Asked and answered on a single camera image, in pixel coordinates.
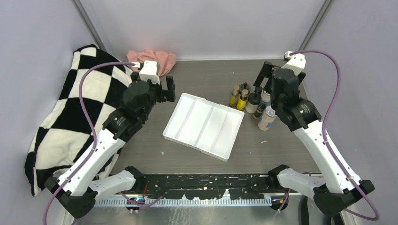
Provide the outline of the yellow label bottle taped cap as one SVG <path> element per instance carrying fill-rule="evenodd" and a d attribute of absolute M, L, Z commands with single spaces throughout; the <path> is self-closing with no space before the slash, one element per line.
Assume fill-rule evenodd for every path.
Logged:
<path fill-rule="evenodd" d="M 230 107 L 236 107 L 238 100 L 239 100 L 239 94 L 240 94 L 240 87 L 238 85 L 235 85 L 232 92 L 231 92 L 231 96 L 229 99 L 229 106 Z"/>

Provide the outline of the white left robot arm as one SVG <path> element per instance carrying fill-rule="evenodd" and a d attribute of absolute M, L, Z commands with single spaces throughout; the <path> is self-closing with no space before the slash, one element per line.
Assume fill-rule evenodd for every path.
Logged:
<path fill-rule="evenodd" d="M 93 144 L 60 177 L 50 177 L 45 186 L 75 219 L 84 217 L 96 202 L 123 191 L 139 194 L 145 186 L 144 175 L 128 166 L 118 174 L 95 180 L 105 163 L 136 134 L 156 105 L 174 102 L 174 78 L 166 76 L 167 89 L 160 81 L 135 75 L 124 91 L 121 106 L 111 112 Z"/>

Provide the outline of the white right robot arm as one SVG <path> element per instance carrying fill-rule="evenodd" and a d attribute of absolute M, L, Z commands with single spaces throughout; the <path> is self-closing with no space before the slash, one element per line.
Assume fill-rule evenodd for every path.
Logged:
<path fill-rule="evenodd" d="M 305 73 L 295 74 L 286 66 L 278 67 L 264 62 L 254 86 L 267 78 L 265 91 L 271 95 L 270 106 L 276 116 L 304 144 L 323 177 L 310 177 L 287 165 L 268 172 L 268 187 L 273 192 L 284 188 L 297 191 L 312 199 L 326 216 L 333 217 L 360 199 L 367 197 L 375 187 L 363 180 L 343 159 L 326 131 L 325 120 L 314 104 L 299 95 L 299 85 Z"/>

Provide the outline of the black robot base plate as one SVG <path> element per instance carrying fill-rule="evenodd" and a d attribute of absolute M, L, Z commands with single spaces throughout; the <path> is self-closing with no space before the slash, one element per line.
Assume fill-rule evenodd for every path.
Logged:
<path fill-rule="evenodd" d="M 260 199 L 262 194 L 285 195 L 284 188 L 272 186 L 267 174 L 147 174 L 139 190 L 124 194 L 143 194 L 148 198 L 200 200 L 220 199 L 229 195 L 233 200 Z"/>

